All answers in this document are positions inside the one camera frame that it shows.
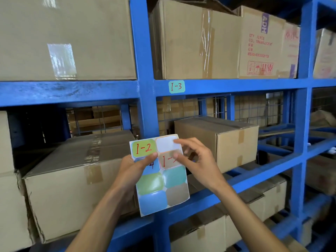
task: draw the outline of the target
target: hand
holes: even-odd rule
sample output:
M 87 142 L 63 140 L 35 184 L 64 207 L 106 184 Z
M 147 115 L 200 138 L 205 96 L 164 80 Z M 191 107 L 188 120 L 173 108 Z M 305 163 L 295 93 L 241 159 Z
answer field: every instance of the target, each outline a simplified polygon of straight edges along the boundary
M 226 181 L 212 156 L 211 150 L 205 147 L 198 139 L 176 139 L 174 140 L 174 143 L 188 146 L 185 153 L 187 153 L 190 148 L 195 150 L 198 155 L 197 163 L 189 160 L 186 156 L 178 152 L 174 153 L 174 159 L 186 166 L 194 177 L 206 188 L 215 193 L 219 187 L 226 184 Z
M 120 169 L 111 189 L 120 189 L 125 193 L 125 202 L 129 201 L 134 192 L 134 186 L 141 178 L 147 165 L 150 165 L 158 157 L 154 152 L 146 156 L 145 159 L 134 162 L 131 155 L 124 156 L 121 160 Z

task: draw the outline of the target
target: blue metal shelf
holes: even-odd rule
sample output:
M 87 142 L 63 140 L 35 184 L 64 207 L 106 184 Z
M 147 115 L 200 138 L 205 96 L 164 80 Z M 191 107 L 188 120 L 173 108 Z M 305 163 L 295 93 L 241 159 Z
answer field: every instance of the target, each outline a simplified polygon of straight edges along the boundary
M 284 170 L 293 168 L 291 215 L 274 227 L 274 233 L 282 238 L 292 233 L 300 241 L 302 222 L 311 217 L 330 198 L 320 195 L 304 205 L 306 160 L 336 145 L 336 139 L 320 141 L 307 147 L 309 113 L 312 88 L 336 86 L 335 79 L 313 79 L 315 34 L 318 9 L 325 8 L 336 14 L 334 0 L 286 0 L 293 6 L 282 17 L 301 9 L 300 55 L 298 79 L 278 80 L 185 80 L 185 92 L 174 97 L 225 94 L 245 91 L 284 91 L 283 123 L 277 129 L 295 127 L 292 139 L 294 152 L 279 150 L 262 141 L 259 149 L 278 153 L 282 159 L 244 172 L 229 180 L 239 193 Z M 85 106 L 100 104 L 124 104 L 122 118 L 125 128 L 130 127 L 128 106 L 136 101 L 143 138 L 159 136 L 156 99 L 170 95 L 167 80 L 154 80 L 149 23 L 146 0 L 130 0 L 131 21 L 137 80 L 128 81 L 46 81 L 46 82 L 0 82 L 0 107 L 31 104 L 57 103 L 59 106 Z M 228 119 L 234 120 L 234 96 L 227 97 Z M 183 204 L 144 218 L 130 220 L 115 229 L 109 251 L 120 250 L 141 239 L 153 236 L 156 251 L 170 251 L 168 227 L 216 203 L 218 198 L 209 190 L 193 194 Z

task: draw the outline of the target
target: sticker sheet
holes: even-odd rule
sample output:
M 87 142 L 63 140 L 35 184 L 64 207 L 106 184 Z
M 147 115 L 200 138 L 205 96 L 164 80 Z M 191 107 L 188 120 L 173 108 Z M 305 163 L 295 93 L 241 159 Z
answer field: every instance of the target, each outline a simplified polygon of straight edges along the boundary
M 146 166 L 136 184 L 141 216 L 146 216 L 190 198 L 186 167 L 173 158 L 175 151 L 182 152 L 180 144 L 173 140 L 177 134 L 130 141 L 133 160 L 140 161 L 153 152 L 157 159 Z

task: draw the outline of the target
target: i-2 sticker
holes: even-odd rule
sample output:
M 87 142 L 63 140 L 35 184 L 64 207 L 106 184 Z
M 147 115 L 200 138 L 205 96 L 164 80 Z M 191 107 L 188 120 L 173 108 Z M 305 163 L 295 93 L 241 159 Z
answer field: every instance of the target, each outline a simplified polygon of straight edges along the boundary
M 171 94 L 183 93 L 186 91 L 184 80 L 172 80 L 169 81 L 168 85 L 169 85 L 169 92 Z

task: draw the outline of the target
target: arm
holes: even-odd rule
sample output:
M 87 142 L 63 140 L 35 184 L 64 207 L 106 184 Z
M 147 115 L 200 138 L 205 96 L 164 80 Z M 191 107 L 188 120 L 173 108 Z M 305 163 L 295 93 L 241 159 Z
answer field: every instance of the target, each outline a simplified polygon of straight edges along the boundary
M 153 153 L 136 163 L 131 155 L 122 159 L 113 185 L 98 203 L 66 252 L 107 251 L 124 204 L 132 198 L 134 186 L 145 167 L 157 156 L 157 153 Z
M 174 158 L 221 200 L 251 252 L 289 252 L 226 182 L 207 147 L 196 138 L 177 139 L 174 142 L 188 146 L 185 153 L 190 149 L 195 150 L 199 157 L 197 163 L 179 153 L 174 153 Z

